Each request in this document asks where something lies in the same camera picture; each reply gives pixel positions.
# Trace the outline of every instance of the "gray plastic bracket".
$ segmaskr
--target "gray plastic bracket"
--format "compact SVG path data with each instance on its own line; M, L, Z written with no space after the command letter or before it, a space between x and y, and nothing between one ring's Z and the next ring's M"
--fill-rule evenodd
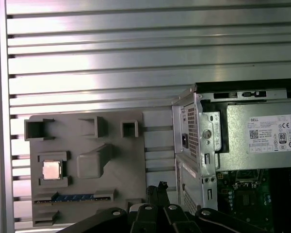
M25 120L25 141L45 141L55 137L48 135L46 124L54 119Z
M121 137L139 137L138 121L122 120Z

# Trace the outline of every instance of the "motherboard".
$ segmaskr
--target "motherboard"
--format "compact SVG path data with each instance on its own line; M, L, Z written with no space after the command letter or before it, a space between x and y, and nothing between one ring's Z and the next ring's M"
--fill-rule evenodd
M219 211L274 232L268 169L217 173Z

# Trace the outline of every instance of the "screw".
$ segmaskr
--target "screw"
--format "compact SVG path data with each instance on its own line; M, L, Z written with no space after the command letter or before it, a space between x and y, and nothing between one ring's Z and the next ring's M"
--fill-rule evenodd
M202 215L209 216L209 215L210 215L210 211L208 211L208 210L203 210L203 211L202 211Z
M168 209L170 209L170 210L175 210L175 209L177 209L177 207L176 207L175 205L170 205L170 206L168 207Z
M113 215L120 215L121 212L119 212L119 211L114 211L112 214L113 214Z
M209 139L209 138L211 138L211 131L210 131L210 130L204 130L204 131L203 131L203 137L204 137L205 139Z

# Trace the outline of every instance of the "silver metal panel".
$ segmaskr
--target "silver metal panel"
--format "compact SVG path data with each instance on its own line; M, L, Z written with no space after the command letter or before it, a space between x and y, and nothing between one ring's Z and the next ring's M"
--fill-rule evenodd
M175 157L175 152L173 150L169 151L152 151L145 153L146 160L154 159L172 159Z
M12 155L30 154L29 142L24 139L13 139L11 141Z
M31 196L31 181L13 181L13 195L15 198Z
M5 1L0 1L0 233L14 231L5 12Z
M157 186L160 181L167 182L169 187L176 187L175 171L148 172L146 174L146 185Z
M31 200L14 201L14 217L15 218L32 218Z
M175 166L175 160L172 159L154 159L154 160L146 160L145 167L148 169L151 168L173 168Z
M171 110L144 112L144 127L172 126Z
M145 132L145 148L173 147L174 135L172 130Z
M46 0L44 2L34 0L8 0L8 14L34 14L34 13L56 13L76 11L104 11L104 10L126 10L126 9L153 9L153 8L179 8L179 7L202 7L202 6L239 6L258 5L255 1L238 0L84 0L82 4L74 0ZM282 4L291 3L291 0L271 0L261 4Z
M111 110L120 108L149 108L168 106L171 99L148 99L148 100L125 100L98 103L74 103L54 105L29 105L22 107L11 107L12 115L40 114L40 113L64 113L97 110Z
M291 61L291 44L180 48L9 59L10 74Z
M26 95L19 98L10 99L11 106L22 105L41 105L41 104L60 104L72 102L99 102L99 101L112 101L112 100L126 100L126 99L159 99L159 98L174 98L179 92L182 92L185 87L161 87L156 88L141 88L140 90L131 91L122 89L119 91L100 91L93 93L79 92L75 94L63 93L62 95Z
M86 44L92 44L94 48L120 48L121 45L136 45L138 42L140 47L144 47L147 41L154 44L161 44L161 41L169 43L174 41L180 46L186 39L194 39L195 45L211 45L211 44L234 44L234 43L266 43L266 42L281 42L291 40L291 25L274 25L272 27L262 25L252 25L250 27L205 27L198 29L182 28L165 30L146 30L146 31L122 31L122 32L89 32L75 33L73 35L39 35L39 36L22 36L8 39L9 53L24 51L31 53L32 49L40 47L48 48L46 51L53 52L55 48L72 49L73 46L78 46L80 50L86 47Z
M13 18L8 34L291 22L291 7Z
M291 78L291 63L216 65L199 68L140 70L132 72L63 75L19 75L9 80L11 94L52 93L92 89L191 85L222 82Z
M53 53L53 52L68 52L68 51L95 51L95 50L114 50L114 49L140 49L140 48L167 48L174 46L202 46L202 45L232 45L244 43L273 43L273 42L291 42L291 35L273 35L267 36L249 36L249 37L206 37L206 38L179 38L165 39L150 38L147 41L139 38L139 41L120 41L120 42L104 42L94 41L93 43L62 44L62 45L37 45L37 46L17 46L8 49L9 54L37 54L37 53Z
M249 117L291 114L291 102L234 105L227 109L230 151L220 154L219 171L291 167L291 151L249 153L246 127Z

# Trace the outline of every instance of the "sticker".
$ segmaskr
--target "sticker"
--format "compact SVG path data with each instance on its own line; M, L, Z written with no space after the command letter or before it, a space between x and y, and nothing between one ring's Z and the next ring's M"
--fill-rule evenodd
M187 170L194 178L196 178L196 174L195 172L193 172L188 166L186 166L185 164L182 164L183 168L185 170Z
M291 115L251 117L249 153L291 151Z

